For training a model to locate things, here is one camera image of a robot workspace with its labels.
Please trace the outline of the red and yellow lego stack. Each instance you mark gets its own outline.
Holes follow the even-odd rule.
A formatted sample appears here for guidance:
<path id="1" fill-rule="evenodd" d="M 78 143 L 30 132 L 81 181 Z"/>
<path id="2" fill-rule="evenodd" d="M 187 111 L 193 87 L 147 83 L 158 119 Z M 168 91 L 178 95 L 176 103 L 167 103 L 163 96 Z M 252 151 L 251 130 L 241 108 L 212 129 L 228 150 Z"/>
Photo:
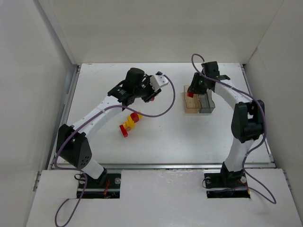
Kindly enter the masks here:
<path id="1" fill-rule="evenodd" d="M 136 123 L 142 119 L 142 115 L 140 113 L 131 113 L 127 120 L 119 126 L 120 131 L 124 138 L 128 136 L 128 132 L 136 127 Z"/>

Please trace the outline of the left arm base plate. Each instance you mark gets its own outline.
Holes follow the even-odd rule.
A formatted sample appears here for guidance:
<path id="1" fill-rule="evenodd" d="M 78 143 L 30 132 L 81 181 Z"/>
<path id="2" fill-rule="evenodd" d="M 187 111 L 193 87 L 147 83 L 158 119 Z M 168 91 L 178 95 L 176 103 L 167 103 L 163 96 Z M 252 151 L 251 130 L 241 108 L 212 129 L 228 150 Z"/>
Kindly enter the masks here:
<path id="1" fill-rule="evenodd" d="M 102 185 L 88 176 L 87 187 L 83 199 L 119 199 L 121 173 L 108 173 Z"/>

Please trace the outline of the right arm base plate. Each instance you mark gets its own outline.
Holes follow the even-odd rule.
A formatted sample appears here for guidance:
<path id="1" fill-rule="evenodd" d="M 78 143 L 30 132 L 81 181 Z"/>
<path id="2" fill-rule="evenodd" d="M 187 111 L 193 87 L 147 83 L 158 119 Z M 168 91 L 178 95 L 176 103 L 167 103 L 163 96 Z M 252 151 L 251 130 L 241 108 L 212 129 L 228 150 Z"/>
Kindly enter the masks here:
<path id="1" fill-rule="evenodd" d="M 228 179 L 226 182 L 221 173 L 204 173 L 203 187 L 208 199 L 246 198 L 250 192 L 245 175 Z"/>

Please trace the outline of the aluminium rail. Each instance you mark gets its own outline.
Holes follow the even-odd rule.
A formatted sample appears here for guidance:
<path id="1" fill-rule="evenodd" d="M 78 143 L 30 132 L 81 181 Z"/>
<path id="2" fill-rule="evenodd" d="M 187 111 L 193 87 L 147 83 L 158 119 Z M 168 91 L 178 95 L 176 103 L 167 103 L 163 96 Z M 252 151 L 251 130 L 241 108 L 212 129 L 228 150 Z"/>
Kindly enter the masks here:
<path id="1" fill-rule="evenodd" d="M 220 169 L 222 164 L 103 164 L 107 169 L 170 170 L 170 169 Z"/>

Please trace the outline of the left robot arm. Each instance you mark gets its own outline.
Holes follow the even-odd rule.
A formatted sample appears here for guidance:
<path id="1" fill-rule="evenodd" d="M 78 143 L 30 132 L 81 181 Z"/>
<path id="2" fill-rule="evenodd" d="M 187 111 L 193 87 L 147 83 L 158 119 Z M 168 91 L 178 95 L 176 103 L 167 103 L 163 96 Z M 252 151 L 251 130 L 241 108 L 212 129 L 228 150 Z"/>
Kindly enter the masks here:
<path id="1" fill-rule="evenodd" d="M 63 158 L 74 168 L 102 184 L 107 170 L 92 157 L 90 140 L 135 99 L 140 98 L 147 103 L 167 84 L 168 80 L 160 73 L 147 75 L 141 69 L 130 68 L 125 79 L 114 86 L 95 109 L 71 126 L 63 124 L 59 128 L 56 157 Z"/>

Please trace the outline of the grey transparent container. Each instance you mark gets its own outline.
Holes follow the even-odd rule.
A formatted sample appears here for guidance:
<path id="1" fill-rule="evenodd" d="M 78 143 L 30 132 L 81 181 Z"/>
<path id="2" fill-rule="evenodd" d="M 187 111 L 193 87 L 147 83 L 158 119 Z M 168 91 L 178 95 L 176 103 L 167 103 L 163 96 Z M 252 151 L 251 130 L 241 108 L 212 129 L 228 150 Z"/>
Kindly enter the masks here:
<path id="1" fill-rule="evenodd" d="M 207 90 L 205 94 L 198 95 L 198 100 L 200 102 L 201 108 L 199 113 L 201 114 L 211 114 L 215 109 L 215 103 L 212 99 L 212 91 Z"/>

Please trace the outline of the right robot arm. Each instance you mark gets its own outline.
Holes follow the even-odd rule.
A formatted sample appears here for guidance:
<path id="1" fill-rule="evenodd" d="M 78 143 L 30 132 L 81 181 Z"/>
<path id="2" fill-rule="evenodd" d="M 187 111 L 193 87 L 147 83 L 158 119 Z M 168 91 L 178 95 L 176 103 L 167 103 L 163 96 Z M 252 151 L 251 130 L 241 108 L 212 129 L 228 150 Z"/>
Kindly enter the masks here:
<path id="1" fill-rule="evenodd" d="M 231 79 L 219 72 L 215 61 L 202 63 L 202 71 L 196 72 L 187 90 L 193 97 L 212 91 L 219 95 L 232 108 L 231 131 L 233 142 L 228 157 L 223 162 L 220 172 L 206 173 L 205 185 L 212 188 L 235 188 L 243 185 L 244 165 L 254 141 L 264 133 L 264 102 L 237 89 Z"/>

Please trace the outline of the orange transparent container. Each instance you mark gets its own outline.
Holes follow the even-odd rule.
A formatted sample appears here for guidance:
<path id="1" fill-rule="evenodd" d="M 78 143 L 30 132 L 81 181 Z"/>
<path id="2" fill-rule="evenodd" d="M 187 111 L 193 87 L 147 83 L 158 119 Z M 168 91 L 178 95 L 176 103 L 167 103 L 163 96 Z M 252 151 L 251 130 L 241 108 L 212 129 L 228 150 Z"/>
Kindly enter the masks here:
<path id="1" fill-rule="evenodd" d="M 201 108 L 198 95 L 194 94 L 193 97 L 187 95 L 187 89 L 189 85 L 184 85 L 184 100 L 185 100 L 185 113 L 198 114 Z"/>

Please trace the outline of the red lego brick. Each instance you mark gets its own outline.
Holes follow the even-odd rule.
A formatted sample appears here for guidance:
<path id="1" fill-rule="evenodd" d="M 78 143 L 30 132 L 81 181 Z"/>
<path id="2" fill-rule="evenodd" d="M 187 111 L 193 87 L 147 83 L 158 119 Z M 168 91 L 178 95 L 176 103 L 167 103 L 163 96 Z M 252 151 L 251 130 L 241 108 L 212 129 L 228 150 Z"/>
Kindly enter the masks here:
<path id="1" fill-rule="evenodd" d="M 190 97 L 190 98 L 193 98 L 193 97 L 194 97 L 194 93 L 188 92 L 188 93 L 187 93 L 187 96 Z"/>

